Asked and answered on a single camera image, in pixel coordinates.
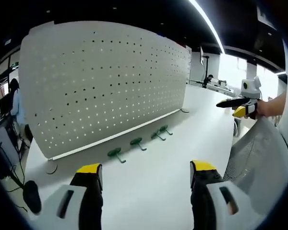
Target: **ceiling light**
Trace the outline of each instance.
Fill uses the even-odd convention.
[[[282,74],[286,74],[286,71],[276,73],[276,75],[282,75]]]
[[[219,38],[219,36],[217,35],[217,32],[215,30],[215,28],[213,27],[211,21],[209,20],[209,18],[207,17],[206,13],[203,11],[203,9],[200,7],[200,5],[195,1],[195,0],[189,0],[189,2],[197,9],[197,11],[201,14],[201,16],[203,17],[203,19],[205,20],[205,22],[207,23],[207,25],[209,26],[211,32],[213,33],[217,43],[220,46],[220,49],[222,51],[223,54],[225,54],[225,50],[223,48],[223,45],[221,43],[221,40]]]

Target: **green peg hook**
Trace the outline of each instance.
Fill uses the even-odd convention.
[[[161,133],[164,132],[164,131],[166,131],[169,135],[173,135],[172,133],[170,133],[170,132],[168,131],[168,125],[162,126],[162,127],[159,129],[159,131],[160,131]]]
[[[116,156],[119,160],[120,160],[120,162],[123,164],[123,163],[125,163],[126,162],[126,160],[121,160],[120,159],[120,157],[119,157],[119,152],[121,151],[121,148],[116,148],[116,149],[114,149],[114,150],[111,150],[110,152],[108,152],[108,157],[113,157],[113,156]]]
[[[159,132],[159,129],[151,135],[151,139],[154,139],[155,137],[159,137],[161,140],[166,140],[166,138],[162,138],[161,136],[159,136],[158,132]]]
[[[141,141],[142,141],[142,138],[133,139],[133,140],[130,142],[130,145],[138,145],[142,151],[147,150],[147,148],[142,148],[142,146],[140,145],[140,142],[141,142]]]

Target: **desk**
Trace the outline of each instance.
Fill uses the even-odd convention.
[[[190,161],[209,161],[224,175],[233,140],[231,109],[217,108],[227,96],[187,85],[184,109],[111,141],[56,160],[57,171],[46,174],[47,159],[35,140],[25,169],[26,180],[35,180],[42,202],[62,184],[69,184],[83,165],[103,164],[103,230],[190,230]],[[158,127],[169,124],[166,141],[149,140]],[[143,137],[143,147],[130,149],[132,137]],[[109,159],[107,152],[122,147],[126,163]]]
[[[236,97],[236,95],[235,95],[235,93],[234,93],[234,91],[232,89],[224,89],[222,87],[215,86],[215,85],[212,85],[212,84],[207,84],[207,89],[223,93],[223,94],[225,94],[227,96]]]
[[[11,117],[4,117],[0,119],[0,142],[2,142],[1,147],[5,151],[11,164],[17,165],[19,163],[19,158],[15,145],[18,144],[18,137],[15,135],[14,131],[7,130],[11,122],[10,119]]]

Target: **white wall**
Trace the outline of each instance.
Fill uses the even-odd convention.
[[[278,79],[277,95],[281,95],[286,90],[287,90],[287,84],[284,83],[281,79]]]
[[[219,66],[220,66],[220,55],[204,53],[209,56],[208,63],[208,75],[212,74],[214,78],[218,78]],[[192,52],[191,60],[191,80],[203,81],[206,70],[206,59],[204,58],[204,67],[200,63],[200,53]]]
[[[247,63],[246,79],[253,79],[257,74],[257,65]]]

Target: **woman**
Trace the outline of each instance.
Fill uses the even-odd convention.
[[[27,147],[30,147],[31,141],[28,138],[29,125],[24,119],[23,100],[20,94],[19,84],[16,79],[10,82],[10,94],[13,96],[13,104],[11,115],[16,116],[16,121],[19,127],[19,136],[24,140]]]

